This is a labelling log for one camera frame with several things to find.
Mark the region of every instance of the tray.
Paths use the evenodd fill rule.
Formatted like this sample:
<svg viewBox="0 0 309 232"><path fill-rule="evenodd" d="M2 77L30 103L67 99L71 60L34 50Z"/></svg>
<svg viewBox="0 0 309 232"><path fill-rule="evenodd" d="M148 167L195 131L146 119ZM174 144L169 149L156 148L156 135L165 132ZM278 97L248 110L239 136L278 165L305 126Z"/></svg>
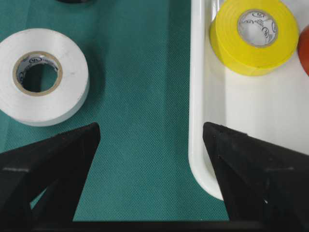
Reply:
<svg viewBox="0 0 309 232"><path fill-rule="evenodd" d="M192 0L189 163L210 195L222 200L202 140L206 121L309 154L309 77L297 52L264 76L247 77L226 68L214 54L209 27L224 0ZM283 0L300 32L309 24L309 1Z"/></svg>

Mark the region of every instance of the teal fabric mat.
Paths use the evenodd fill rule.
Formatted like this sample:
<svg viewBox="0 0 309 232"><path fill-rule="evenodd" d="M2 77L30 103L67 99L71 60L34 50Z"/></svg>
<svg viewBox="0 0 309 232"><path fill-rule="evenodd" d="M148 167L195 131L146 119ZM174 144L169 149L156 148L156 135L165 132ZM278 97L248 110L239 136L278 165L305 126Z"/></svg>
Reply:
<svg viewBox="0 0 309 232"><path fill-rule="evenodd" d="M0 6L1 41L23 29L59 31L85 54L91 81L83 107L61 124L35 128L0 112L0 152L96 121L102 139L75 220L227 219L188 164L190 1Z"/></svg>

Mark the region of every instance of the red object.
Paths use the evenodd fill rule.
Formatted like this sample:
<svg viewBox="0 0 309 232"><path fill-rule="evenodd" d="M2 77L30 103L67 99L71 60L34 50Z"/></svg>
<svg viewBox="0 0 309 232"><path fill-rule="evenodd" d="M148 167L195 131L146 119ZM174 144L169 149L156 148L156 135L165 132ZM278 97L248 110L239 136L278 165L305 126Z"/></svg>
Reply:
<svg viewBox="0 0 309 232"><path fill-rule="evenodd" d="M309 26L300 34L297 50L300 63L309 76Z"/></svg>

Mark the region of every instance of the tape roll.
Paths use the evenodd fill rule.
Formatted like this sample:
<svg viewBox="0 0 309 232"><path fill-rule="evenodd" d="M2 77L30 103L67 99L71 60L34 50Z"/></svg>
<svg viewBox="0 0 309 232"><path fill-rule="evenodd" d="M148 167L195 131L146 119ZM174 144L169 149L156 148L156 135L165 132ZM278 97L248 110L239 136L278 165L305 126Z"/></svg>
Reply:
<svg viewBox="0 0 309 232"><path fill-rule="evenodd" d="M84 3L90 0L57 0L65 3Z"/></svg>
<svg viewBox="0 0 309 232"><path fill-rule="evenodd" d="M309 26L300 34L297 49L300 63L307 75L309 75Z"/></svg>
<svg viewBox="0 0 309 232"><path fill-rule="evenodd" d="M26 71L51 65L55 84L44 92L23 88ZM31 126L51 126L75 114L89 90L88 66L79 47L67 36L49 29L28 29L0 43L0 109Z"/></svg>
<svg viewBox="0 0 309 232"><path fill-rule="evenodd" d="M279 0L227 0L211 24L210 39L225 66L243 75L258 76L292 56L298 27Z"/></svg>

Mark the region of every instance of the tape core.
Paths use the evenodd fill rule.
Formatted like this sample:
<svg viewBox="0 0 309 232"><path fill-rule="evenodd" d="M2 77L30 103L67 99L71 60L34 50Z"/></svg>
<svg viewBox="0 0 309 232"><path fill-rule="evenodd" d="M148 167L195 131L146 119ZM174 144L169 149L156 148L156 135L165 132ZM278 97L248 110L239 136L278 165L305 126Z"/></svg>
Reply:
<svg viewBox="0 0 309 232"><path fill-rule="evenodd" d="M52 66L55 72L57 73L57 79L54 85L48 90L42 92L31 92L23 87L23 81L26 76L27 70L38 64L48 64ZM62 79L62 67L60 62L56 57L47 52L34 51L26 53L20 59L18 59L18 61L14 65L13 80L15 85L20 91L31 96L44 96L53 92L59 86L61 79Z"/></svg>
<svg viewBox="0 0 309 232"><path fill-rule="evenodd" d="M278 26L274 18L262 10L248 10L238 20L238 33L248 44L268 47L278 37Z"/></svg>

